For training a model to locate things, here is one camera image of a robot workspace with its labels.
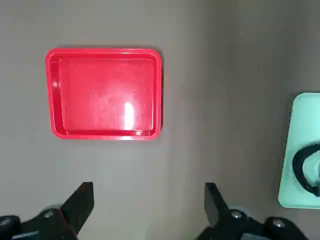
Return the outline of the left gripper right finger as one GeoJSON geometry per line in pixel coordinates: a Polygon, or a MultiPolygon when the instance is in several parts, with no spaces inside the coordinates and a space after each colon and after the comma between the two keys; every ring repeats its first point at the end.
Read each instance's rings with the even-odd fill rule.
{"type": "Polygon", "coordinates": [[[304,233],[290,220],[268,217],[259,222],[245,212],[229,208],[217,185],[204,187],[204,210],[209,222],[197,240],[306,240],[304,233]]]}

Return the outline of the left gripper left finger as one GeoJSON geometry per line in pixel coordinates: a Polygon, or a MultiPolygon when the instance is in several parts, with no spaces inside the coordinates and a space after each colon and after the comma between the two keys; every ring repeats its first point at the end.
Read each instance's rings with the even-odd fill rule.
{"type": "Polygon", "coordinates": [[[94,186],[83,182],[60,206],[43,210],[21,222],[16,215],[0,217],[2,240],[77,240],[94,209],[94,186]]]}

